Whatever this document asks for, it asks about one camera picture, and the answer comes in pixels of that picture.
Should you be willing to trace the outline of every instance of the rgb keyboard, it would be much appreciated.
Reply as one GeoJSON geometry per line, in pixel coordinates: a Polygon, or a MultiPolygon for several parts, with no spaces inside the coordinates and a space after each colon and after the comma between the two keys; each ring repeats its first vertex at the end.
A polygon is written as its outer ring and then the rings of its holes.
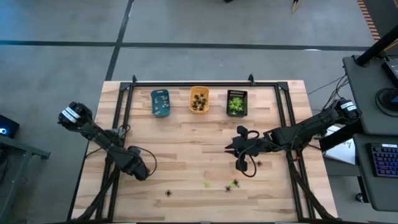
{"type": "Polygon", "coordinates": [[[369,144],[376,177],[398,178],[398,146],[395,144],[369,144]]]}

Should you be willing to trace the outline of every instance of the blue container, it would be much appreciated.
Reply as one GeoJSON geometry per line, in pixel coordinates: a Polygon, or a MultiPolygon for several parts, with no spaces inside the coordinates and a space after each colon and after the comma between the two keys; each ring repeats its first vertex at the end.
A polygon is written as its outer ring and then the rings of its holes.
{"type": "Polygon", "coordinates": [[[152,98],[152,114],[157,118],[170,115],[170,96],[167,90],[154,90],[150,93],[152,98]]]}

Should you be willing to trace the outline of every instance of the concrete floor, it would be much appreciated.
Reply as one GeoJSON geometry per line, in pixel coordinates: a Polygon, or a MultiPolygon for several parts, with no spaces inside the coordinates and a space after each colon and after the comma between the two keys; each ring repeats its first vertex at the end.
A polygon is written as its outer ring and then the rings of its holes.
{"type": "MultiPolygon", "coordinates": [[[[127,0],[5,0],[0,40],[115,42],[127,0]]],[[[135,0],[125,42],[369,46],[373,39],[355,0],[135,0]]],[[[13,220],[64,221],[87,141],[57,124],[59,112],[80,101],[95,112],[112,47],[0,46],[0,114],[21,124],[17,139],[52,152],[33,159],[13,220]]],[[[344,75],[349,51],[122,48],[112,80],[305,80],[310,92],[344,75]]],[[[320,109],[335,86],[309,96],[320,109]]],[[[349,87],[340,91],[352,98],[349,87]]],[[[393,222],[397,213],[353,200],[354,177],[331,177],[339,216],[393,222]]]]}

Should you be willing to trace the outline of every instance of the black basket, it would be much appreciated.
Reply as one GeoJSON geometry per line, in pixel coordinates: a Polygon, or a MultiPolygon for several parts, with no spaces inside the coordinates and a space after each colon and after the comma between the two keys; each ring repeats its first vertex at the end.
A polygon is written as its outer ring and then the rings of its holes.
{"type": "Polygon", "coordinates": [[[239,90],[228,90],[228,95],[226,98],[226,114],[228,116],[243,117],[248,115],[248,92],[239,90]],[[229,101],[235,97],[239,97],[243,100],[243,110],[235,111],[229,109],[229,101]]]}

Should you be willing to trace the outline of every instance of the wooden tabletop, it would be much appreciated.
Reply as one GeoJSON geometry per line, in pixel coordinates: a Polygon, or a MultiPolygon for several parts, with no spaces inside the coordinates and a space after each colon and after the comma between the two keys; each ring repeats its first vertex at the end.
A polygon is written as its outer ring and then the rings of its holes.
{"type": "MultiPolygon", "coordinates": [[[[312,115],[304,82],[287,81],[296,122],[312,115]]],[[[95,122],[110,129],[120,82],[105,82],[95,122]]],[[[296,221],[295,206],[285,152],[261,154],[257,175],[247,178],[235,169],[236,158],[224,153],[224,147],[237,136],[243,125],[260,133],[280,127],[275,90],[271,87],[211,87],[207,114],[192,114],[188,108],[190,87],[166,87],[171,99],[171,114],[155,118],[151,113],[150,93],[159,88],[134,88],[126,146],[152,151],[158,160],[154,175],[145,181],[121,174],[116,199],[116,222],[288,222],[296,221]],[[226,115],[227,89],[248,91],[248,115],[226,115]],[[225,192],[234,179],[240,187],[225,192]]],[[[124,97],[120,122],[126,102],[124,97]]],[[[285,117],[288,119],[284,103],[285,117]]],[[[98,146],[91,142],[88,153],[98,146]]],[[[85,161],[72,217],[81,215],[98,193],[104,169],[105,151],[85,161]]],[[[154,161],[142,152],[152,170],[154,161]]],[[[310,188],[321,204],[337,216],[322,154],[308,147],[303,151],[310,188]]],[[[248,173],[253,172],[249,162],[248,173]]],[[[302,207],[307,217],[303,197],[302,207]]],[[[108,201],[104,207],[108,211],[108,201]]]]}

